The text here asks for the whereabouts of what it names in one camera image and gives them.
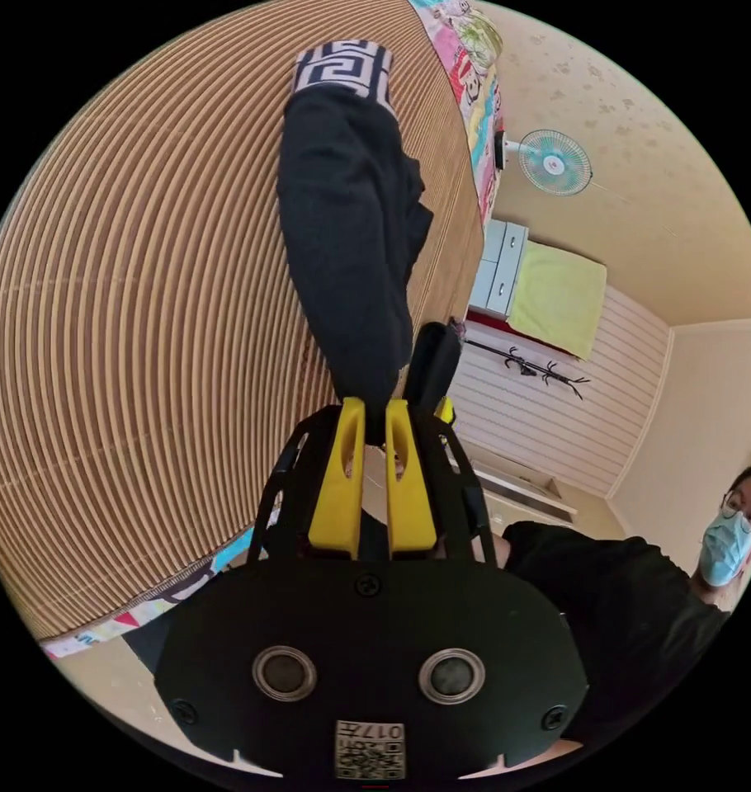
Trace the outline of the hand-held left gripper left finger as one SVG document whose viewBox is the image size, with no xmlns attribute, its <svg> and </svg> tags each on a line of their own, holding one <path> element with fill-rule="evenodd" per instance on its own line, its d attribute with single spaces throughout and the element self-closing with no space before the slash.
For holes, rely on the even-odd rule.
<svg viewBox="0 0 751 792">
<path fill-rule="evenodd" d="M 345 398 L 334 425 L 308 540 L 322 555 L 357 555 L 361 534 L 366 407 Z"/>
</svg>

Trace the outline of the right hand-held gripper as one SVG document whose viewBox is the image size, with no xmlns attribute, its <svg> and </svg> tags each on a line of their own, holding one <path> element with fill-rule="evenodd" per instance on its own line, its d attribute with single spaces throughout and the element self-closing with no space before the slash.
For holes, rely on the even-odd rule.
<svg viewBox="0 0 751 792">
<path fill-rule="evenodd" d="M 435 410 L 435 417 L 455 426 L 456 410 L 447 396 L 461 358 L 461 325 L 456 321 L 424 324 L 417 335 L 404 385 L 410 407 Z"/>
</svg>

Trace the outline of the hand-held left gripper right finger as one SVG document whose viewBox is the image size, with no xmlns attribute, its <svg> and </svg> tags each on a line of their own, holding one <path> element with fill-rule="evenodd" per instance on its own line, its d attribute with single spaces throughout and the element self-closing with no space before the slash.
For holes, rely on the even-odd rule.
<svg viewBox="0 0 751 792">
<path fill-rule="evenodd" d="M 423 467 L 408 403 L 392 400 L 385 412 L 387 529 L 392 559 L 426 554 L 437 542 Z"/>
</svg>

